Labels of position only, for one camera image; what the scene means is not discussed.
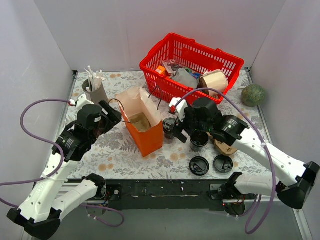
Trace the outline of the black paper coffee cup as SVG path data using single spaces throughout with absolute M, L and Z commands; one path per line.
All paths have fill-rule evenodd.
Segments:
M 206 132 L 195 132 L 190 136 L 190 148 L 199 152 L 209 142 L 209 136 Z

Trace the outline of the orange paper gift bag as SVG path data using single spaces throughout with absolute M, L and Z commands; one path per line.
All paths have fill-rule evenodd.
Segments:
M 131 87 L 116 96 L 123 120 L 143 157 L 163 147 L 162 116 L 141 87 Z

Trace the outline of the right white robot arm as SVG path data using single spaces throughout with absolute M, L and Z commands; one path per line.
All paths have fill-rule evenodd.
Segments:
M 169 107 L 172 113 L 177 113 L 171 131 L 181 142 L 187 141 L 183 131 L 189 136 L 200 132 L 210 134 L 214 140 L 245 153 L 271 172 L 268 176 L 235 172 L 215 190 L 217 195 L 223 199 L 237 199 L 248 194 L 274 196 L 292 209 L 303 208 L 320 171 L 317 163 L 304 163 L 287 155 L 266 142 L 240 118 L 223 115 L 216 103 L 207 97 L 193 104 L 174 97 Z

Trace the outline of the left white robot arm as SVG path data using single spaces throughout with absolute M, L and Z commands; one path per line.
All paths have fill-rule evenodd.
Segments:
M 85 201 L 106 196 L 106 180 L 92 173 L 81 183 L 57 197 L 70 173 L 97 139 L 112 130 L 122 120 L 122 114 L 102 100 L 95 105 L 86 100 L 68 101 L 78 110 L 77 118 L 65 126 L 54 142 L 52 153 L 41 177 L 27 199 L 9 210 L 7 218 L 23 227 L 30 236 L 48 240 L 58 230 L 62 220 Z

